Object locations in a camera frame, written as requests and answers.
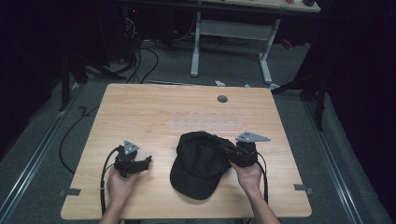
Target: black fabric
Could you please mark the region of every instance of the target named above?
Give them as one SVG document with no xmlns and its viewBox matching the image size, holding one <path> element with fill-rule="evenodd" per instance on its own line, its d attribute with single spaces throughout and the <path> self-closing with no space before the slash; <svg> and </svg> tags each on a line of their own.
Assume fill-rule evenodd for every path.
<svg viewBox="0 0 396 224">
<path fill-rule="evenodd" d="M 170 174 L 172 186 L 196 200 L 209 198 L 231 167 L 224 144 L 233 143 L 206 132 L 182 134 Z"/>
</svg>

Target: gray carpet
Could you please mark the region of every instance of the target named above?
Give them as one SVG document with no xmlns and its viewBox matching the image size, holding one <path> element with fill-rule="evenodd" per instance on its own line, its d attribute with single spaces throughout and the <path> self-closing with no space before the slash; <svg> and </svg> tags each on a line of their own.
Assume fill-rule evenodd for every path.
<svg viewBox="0 0 396 224">
<path fill-rule="evenodd" d="M 145 46 L 149 47 L 152 44 L 153 42 L 148 42 Z M 257 45 L 260 45 L 260 42 L 244 46 L 244 48 L 254 51 L 257 50 Z M 212 44 L 203 47 L 214 48 L 215 46 L 216 44 Z M 291 50 L 274 45 L 268 58 L 273 81 L 278 85 L 291 81 L 308 49 L 308 45 Z M 215 80 L 220 80 L 226 86 L 243 86 L 245 83 L 240 80 L 243 79 L 251 87 L 268 87 L 263 82 L 257 54 L 246 53 L 241 48 L 236 49 L 235 45 L 224 44 L 218 49 L 203 49 L 200 75 L 195 78 L 189 75 L 191 47 L 175 45 L 168 48 L 158 44 L 152 50 L 158 54 L 160 60 L 152 74 L 147 77 L 146 81 L 149 82 L 156 80 L 213 86 Z M 142 49 L 139 77 L 146 74 L 154 64 L 155 56 Z M 115 69 L 118 66 L 120 65 L 113 64 L 112 68 Z M 97 223 L 97 220 L 69 221 L 60 217 L 64 197 L 59 196 L 59 191 L 70 186 L 73 176 L 60 163 L 59 146 L 69 128 L 81 118 L 83 109 L 80 107 L 85 106 L 90 110 L 98 106 L 106 85 L 110 82 L 119 81 L 90 76 L 89 82 L 71 105 L 59 130 L 49 143 L 49 150 L 44 160 L 13 210 L 8 223 Z M 300 101 L 296 93 L 298 91 L 286 91 L 275 95 L 275 100 L 302 180 L 313 190 L 313 193 L 308 195 L 313 213 L 310 217 L 281 218 L 281 221 L 282 223 L 349 223 L 347 213 L 326 166 L 316 129 L 311 122 L 312 118 L 306 113 L 305 103 Z M 0 168 L 4 171 L 1 173 L 0 202 L 4 202 L 11 192 L 46 130 L 59 113 L 58 109 L 61 105 L 59 84 L 52 94 L 51 99 L 33 115 L 29 126 L 18 142 L 0 163 Z M 94 117 L 95 113 L 92 113 L 83 119 L 64 140 L 64 160 L 73 170 L 78 165 Z M 391 223 L 350 148 L 329 97 L 326 99 L 323 125 L 326 139 L 350 188 L 362 222 Z"/>
</svg>

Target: dark background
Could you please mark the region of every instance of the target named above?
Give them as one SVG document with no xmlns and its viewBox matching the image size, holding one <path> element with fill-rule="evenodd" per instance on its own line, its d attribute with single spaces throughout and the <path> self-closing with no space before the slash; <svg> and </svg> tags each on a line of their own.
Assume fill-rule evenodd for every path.
<svg viewBox="0 0 396 224">
<path fill-rule="evenodd" d="M 316 21 L 286 18 L 280 23 L 276 43 L 287 39 L 293 45 L 312 45 L 296 79 L 310 74 L 326 78 L 326 91 L 346 136 L 395 221 L 395 1 L 321 0 L 318 4 L 322 15 L 348 16 L 350 21 L 319 26 Z M 113 14 L 106 18 L 106 11 L 90 4 L 63 6 L 58 11 L 42 0 L 0 3 L 1 158 L 29 118 L 50 98 L 62 73 L 62 59 L 68 49 L 65 39 L 74 40 L 71 49 L 103 65 L 124 58 L 122 25 L 114 16 L 117 10 L 109 11 Z M 193 13 L 142 8 L 138 16 L 138 28 L 145 35 L 171 46 L 173 30 L 185 34 Z M 312 83 L 316 84 L 298 88 L 312 88 Z"/>
</svg>

